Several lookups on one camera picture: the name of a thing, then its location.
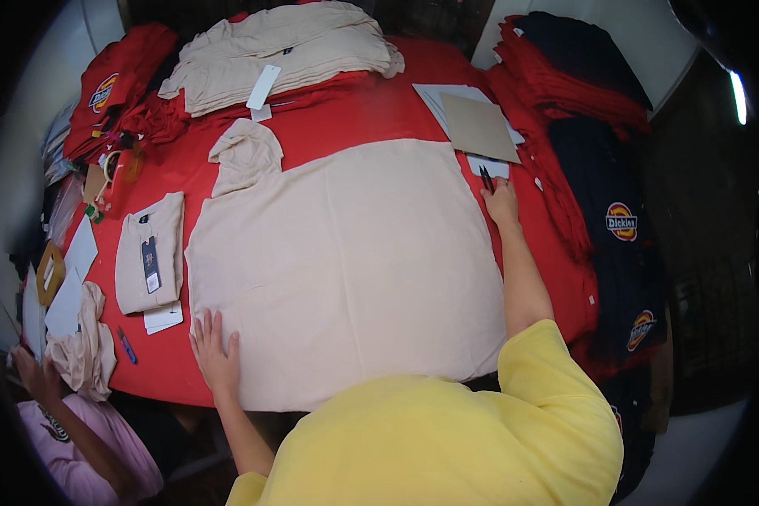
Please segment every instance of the scissors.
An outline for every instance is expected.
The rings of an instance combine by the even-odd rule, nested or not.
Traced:
[[[486,167],[483,165],[481,166],[481,180],[483,181],[483,187],[488,189],[490,192],[495,192],[495,186],[492,184],[492,177],[489,175],[489,172],[486,170]]]
[[[129,345],[129,341],[126,339],[126,334],[124,334],[124,331],[121,330],[120,327],[118,327],[118,339],[121,339],[121,345],[124,347],[124,351],[127,352],[127,356],[129,357],[129,361],[133,364],[137,363],[137,357],[135,356],[135,352],[132,351],[132,347]]]

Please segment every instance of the woman's arm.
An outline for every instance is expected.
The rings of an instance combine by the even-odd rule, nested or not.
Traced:
[[[554,308],[523,238],[514,185],[503,177],[496,177],[495,180],[495,193],[482,189],[481,196],[484,197],[489,216],[500,230],[503,246],[503,314],[506,335],[511,338],[539,320],[553,320]]]
[[[17,363],[22,385],[68,433],[93,471],[109,482],[119,499],[124,499],[136,491],[138,482],[132,471],[100,437],[96,436],[93,429],[87,427],[87,424],[62,401],[59,385],[61,378],[50,357],[45,356],[44,367],[41,368],[25,348],[11,349],[11,355]]]
[[[211,311],[205,309],[205,324],[197,318],[194,334],[189,335],[194,358],[200,367],[205,384],[213,394],[213,405],[223,422],[225,436],[231,446],[236,471],[250,471],[267,476],[273,468],[272,450],[250,423],[239,405],[239,333],[234,332],[228,340],[225,356],[222,341],[223,317],[219,313],[211,320]]]

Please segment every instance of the beige fabric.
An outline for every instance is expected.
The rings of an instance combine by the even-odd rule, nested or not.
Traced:
[[[286,48],[292,50],[284,54]],[[223,19],[197,35],[158,95],[172,99],[185,88],[185,111],[202,116],[246,102],[267,65],[281,67],[270,90],[275,95],[352,70],[391,78],[405,60],[377,22],[350,3],[281,5],[236,24]]]
[[[81,285],[81,308],[78,312],[81,331],[66,336],[48,333],[45,348],[45,355],[51,357],[71,390],[94,401],[105,401],[110,396],[108,383],[116,368],[112,333],[106,324],[99,322],[102,312],[104,294],[99,285],[85,281]]]
[[[242,407],[314,410],[376,377],[494,371],[503,284],[450,144],[370,143],[288,172],[280,155],[258,123],[225,132],[185,251],[191,316],[218,309],[224,336],[240,332]]]
[[[139,223],[148,215],[146,223]],[[161,287],[146,289],[141,246],[154,236]],[[183,286],[183,192],[166,194],[121,226],[116,253],[116,300],[123,314],[145,311],[174,302]]]

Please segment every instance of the light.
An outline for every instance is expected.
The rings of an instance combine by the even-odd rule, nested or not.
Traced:
[[[748,117],[748,109],[745,104],[745,89],[742,87],[742,79],[733,70],[731,74],[731,85],[734,88],[734,99],[737,101],[737,118],[740,125],[745,125]]]

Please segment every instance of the yellow shirt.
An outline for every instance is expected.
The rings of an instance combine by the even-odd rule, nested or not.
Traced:
[[[269,479],[239,476],[227,504],[607,504],[622,439],[556,324],[510,339],[498,378],[502,393],[421,376],[345,390],[286,437]]]

